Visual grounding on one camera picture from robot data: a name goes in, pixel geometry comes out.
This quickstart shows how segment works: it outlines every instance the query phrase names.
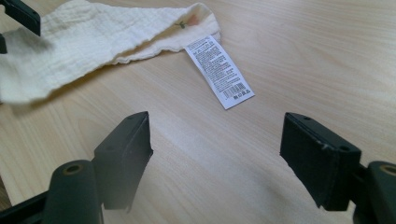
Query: fabric label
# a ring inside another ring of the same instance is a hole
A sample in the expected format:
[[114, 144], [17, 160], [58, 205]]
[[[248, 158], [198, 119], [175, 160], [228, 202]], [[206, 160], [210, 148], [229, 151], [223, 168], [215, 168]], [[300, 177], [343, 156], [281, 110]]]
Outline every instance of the fabric label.
[[185, 50], [225, 109], [254, 96], [239, 69], [213, 36], [195, 41]]

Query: tag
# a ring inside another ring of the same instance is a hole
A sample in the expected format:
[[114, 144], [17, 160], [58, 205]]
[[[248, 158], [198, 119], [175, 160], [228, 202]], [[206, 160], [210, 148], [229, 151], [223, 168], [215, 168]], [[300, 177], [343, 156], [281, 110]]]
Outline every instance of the tag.
[[254, 96], [239, 69], [213, 36], [198, 40], [185, 50], [225, 109]]

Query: white towel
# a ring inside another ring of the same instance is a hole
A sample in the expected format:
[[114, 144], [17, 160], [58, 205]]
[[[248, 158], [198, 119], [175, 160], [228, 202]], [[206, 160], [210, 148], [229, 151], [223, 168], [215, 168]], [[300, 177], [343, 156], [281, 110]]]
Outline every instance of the white towel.
[[219, 25], [203, 4], [187, 8], [111, 7], [67, 2], [42, 18], [41, 36], [22, 27], [4, 33], [0, 102], [26, 104], [107, 64], [180, 51]]

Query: clamp jaw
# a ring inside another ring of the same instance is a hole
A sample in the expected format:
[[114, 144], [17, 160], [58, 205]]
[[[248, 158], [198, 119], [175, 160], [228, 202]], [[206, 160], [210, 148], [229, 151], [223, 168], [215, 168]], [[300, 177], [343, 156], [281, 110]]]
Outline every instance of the clamp jaw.
[[[3, 5], [6, 9], [6, 14], [18, 21], [20, 24], [25, 26], [27, 29], [35, 33], [36, 35], [41, 35], [41, 22], [40, 15], [32, 10], [26, 4], [19, 0], [0, 0], [0, 5]], [[0, 54], [7, 53], [6, 40], [0, 34]]]
[[94, 151], [52, 174], [49, 190], [0, 212], [2, 224], [103, 224], [105, 209], [131, 209], [153, 153], [149, 113], [124, 119]]
[[396, 164], [360, 164], [361, 150], [307, 116], [287, 113], [280, 155], [318, 207], [346, 211], [355, 224], [396, 223]]

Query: table surface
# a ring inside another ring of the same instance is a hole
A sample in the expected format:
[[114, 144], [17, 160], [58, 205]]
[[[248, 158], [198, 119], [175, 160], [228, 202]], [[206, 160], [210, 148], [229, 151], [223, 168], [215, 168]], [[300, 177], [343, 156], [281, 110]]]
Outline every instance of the table surface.
[[[65, 1], [24, 2], [44, 16]], [[202, 2], [256, 96], [224, 110], [183, 50], [106, 66], [41, 102], [0, 105], [0, 174], [13, 204], [45, 191], [61, 164], [92, 159], [122, 119], [148, 111], [154, 156], [132, 211], [105, 211], [106, 223], [352, 223], [353, 204], [317, 209], [279, 156], [283, 118], [316, 119], [359, 147], [363, 165], [396, 162], [396, 2]], [[1, 32], [19, 26], [1, 13]]]

